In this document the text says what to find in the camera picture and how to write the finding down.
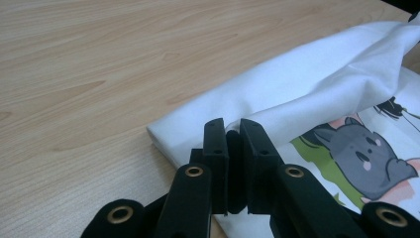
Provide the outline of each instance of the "green patch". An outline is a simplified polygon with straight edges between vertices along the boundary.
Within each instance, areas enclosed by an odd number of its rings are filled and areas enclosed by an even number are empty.
[[[355,206],[362,209],[364,203],[361,197],[363,195],[347,181],[325,147],[314,145],[302,137],[292,140],[291,144],[305,161],[315,164],[324,179],[335,183]],[[338,195],[334,198],[340,204],[343,203]]]

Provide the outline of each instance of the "towel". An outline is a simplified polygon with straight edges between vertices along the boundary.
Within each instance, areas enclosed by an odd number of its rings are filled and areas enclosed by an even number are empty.
[[[419,41],[420,17],[351,27],[235,76],[148,132],[180,167],[202,148],[206,122],[223,118],[229,131],[254,120],[286,163],[309,169],[351,210],[381,200],[420,219],[420,76],[401,66]],[[272,237],[269,216],[216,218],[228,237]]]

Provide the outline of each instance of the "cartoon animal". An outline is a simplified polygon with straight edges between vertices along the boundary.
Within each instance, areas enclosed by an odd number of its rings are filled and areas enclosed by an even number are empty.
[[[405,179],[418,177],[416,170],[398,159],[380,135],[352,117],[337,130],[313,130],[349,183],[370,200],[381,198]]]

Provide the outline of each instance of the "printed cartoon graphic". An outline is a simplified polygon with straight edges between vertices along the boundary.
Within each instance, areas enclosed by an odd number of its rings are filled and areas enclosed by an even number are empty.
[[[394,99],[374,109],[394,120],[403,117],[402,111],[407,111]],[[335,183],[360,209],[375,200],[398,205],[403,200],[418,197],[420,192],[409,182],[420,179],[420,159],[398,158],[388,142],[369,130],[358,114],[317,126],[291,144],[305,161],[318,167],[324,179]]]

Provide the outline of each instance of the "light wood tabletop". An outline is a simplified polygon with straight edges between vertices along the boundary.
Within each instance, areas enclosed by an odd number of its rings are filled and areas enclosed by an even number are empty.
[[[79,237],[108,202],[149,204],[175,169],[147,125],[294,47],[408,18],[378,0],[1,0],[0,237]],[[420,72],[419,47],[404,65]]]

